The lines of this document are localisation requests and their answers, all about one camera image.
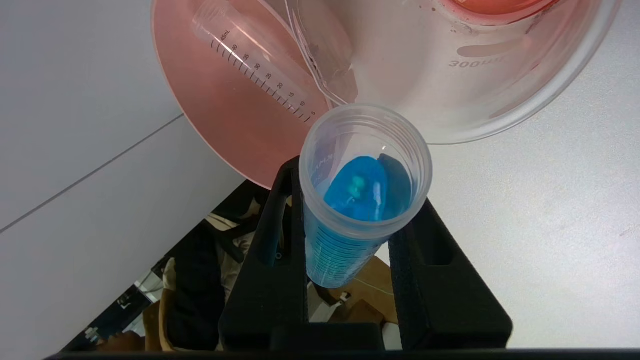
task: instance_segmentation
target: plastic syringe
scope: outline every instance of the plastic syringe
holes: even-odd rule
[[[313,124],[327,109],[313,77],[254,30],[227,0],[207,0],[193,19],[193,31],[274,101],[302,122]]]

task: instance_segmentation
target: blue liquid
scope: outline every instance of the blue liquid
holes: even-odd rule
[[[383,221],[404,213],[411,205],[411,182],[394,158],[362,156],[336,175],[325,202],[339,213],[362,221]],[[352,239],[321,224],[305,206],[307,275],[325,288],[351,281],[390,236]]]

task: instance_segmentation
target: plastic measuring cup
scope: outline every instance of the plastic measuring cup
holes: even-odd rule
[[[354,220],[324,201],[339,170],[359,156],[392,163],[391,168],[406,175],[408,186],[388,177],[387,203],[398,191],[408,198],[398,216],[379,222]],[[300,185],[307,275],[322,287],[338,288],[422,208],[431,185],[431,156],[420,133],[400,114],[375,105],[343,105],[323,115],[309,132],[300,155]]]
[[[196,36],[302,122],[326,110],[314,78],[284,54],[275,39],[250,25],[227,0],[206,0],[193,18]]]

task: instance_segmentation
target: white table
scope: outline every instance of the white table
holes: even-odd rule
[[[509,347],[640,347],[639,20],[625,1],[582,74],[520,126],[430,148],[429,198],[513,319]]]

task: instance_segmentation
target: pink bowl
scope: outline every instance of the pink bowl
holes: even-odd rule
[[[152,33],[158,60],[182,111],[231,167],[271,188],[280,166],[300,154],[310,124],[300,122],[193,34],[204,0],[156,0]],[[258,0],[232,0],[307,69],[298,45]]]

